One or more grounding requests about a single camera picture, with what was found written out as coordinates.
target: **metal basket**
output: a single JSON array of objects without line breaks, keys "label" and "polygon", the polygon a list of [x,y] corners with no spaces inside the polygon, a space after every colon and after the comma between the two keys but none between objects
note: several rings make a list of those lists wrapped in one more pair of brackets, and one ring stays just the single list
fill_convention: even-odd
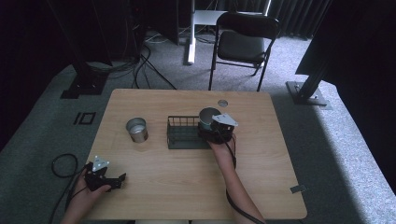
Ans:
[{"label": "metal basket", "polygon": [[198,122],[198,116],[169,116],[167,124],[168,148],[210,148],[206,140],[198,136]]}]

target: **chair backrest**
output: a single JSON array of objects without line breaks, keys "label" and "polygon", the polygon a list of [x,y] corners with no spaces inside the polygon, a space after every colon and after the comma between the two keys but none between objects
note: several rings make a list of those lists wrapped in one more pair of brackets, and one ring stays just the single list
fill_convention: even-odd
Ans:
[{"label": "chair backrest", "polygon": [[276,39],[280,32],[279,21],[263,15],[225,12],[219,16],[219,27],[231,29],[241,35]]}]

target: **metal cup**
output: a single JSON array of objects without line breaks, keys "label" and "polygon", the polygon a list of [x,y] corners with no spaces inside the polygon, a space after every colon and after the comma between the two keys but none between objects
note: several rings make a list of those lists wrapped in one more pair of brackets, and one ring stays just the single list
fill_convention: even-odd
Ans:
[{"label": "metal cup", "polygon": [[149,138],[146,121],[142,118],[133,118],[126,123],[126,130],[131,135],[132,141],[142,143]]},{"label": "metal cup", "polygon": [[199,122],[201,123],[201,126],[210,131],[210,124],[212,123],[213,119],[212,116],[220,115],[221,113],[213,107],[207,107],[201,110],[199,113]]}]

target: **black chair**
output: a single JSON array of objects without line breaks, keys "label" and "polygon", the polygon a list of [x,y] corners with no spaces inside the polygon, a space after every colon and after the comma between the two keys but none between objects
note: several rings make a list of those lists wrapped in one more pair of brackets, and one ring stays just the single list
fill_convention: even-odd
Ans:
[{"label": "black chair", "polygon": [[[210,69],[209,90],[212,89],[213,71],[216,69],[216,63],[225,63],[255,68],[253,76],[257,74],[263,64],[262,76],[257,88],[257,91],[260,91],[271,47],[279,31],[279,22],[274,18],[238,12],[223,13],[216,22],[216,40]],[[264,46],[265,39],[270,40],[266,47]]]}]

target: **gray carpet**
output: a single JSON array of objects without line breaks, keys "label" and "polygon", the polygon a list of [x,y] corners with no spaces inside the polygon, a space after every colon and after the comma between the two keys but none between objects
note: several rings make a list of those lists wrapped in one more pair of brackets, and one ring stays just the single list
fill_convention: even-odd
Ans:
[{"label": "gray carpet", "polygon": [[[195,64],[186,65],[188,45],[181,39],[176,46],[152,39],[149,61],[179,90],[207,90],[212,55],[211,44],[197,42]],[[330,109],[295,105],[286,81],[305,81],[295,70],[309,41],[279,38],[273,47],[263,81],[268,91],[290,153],[298,181],[308,190],[303,193],[308,216],[303,220],[270,220],[269,223],[396,223],[396,197],[382,176],[370,150],[349,116],[336,88],[321,82],[319,89]],[[219,65],[213,81],[214,91],[255,91],[259,76],[251,69]],[[109,76],[101,95],[81,95],[76,100],[61,100],[76,75],[66,67],[49,84],[34,109],[0,154],[0,223],[48,223],[68,179],[55,176],[52,160],[73,153],[81,167],[111,92],[131,88],[131,72]],[[139,88],[171,89],[148,66],[137,77]],[[75,123],[78,113],[95,113],[92,124]],[[57,162],[57,170],[73,171],[69,159]],[[64,202],[55,214],[58,223]],[[126,221],[86,221],[85,223],[126,223]]]}]

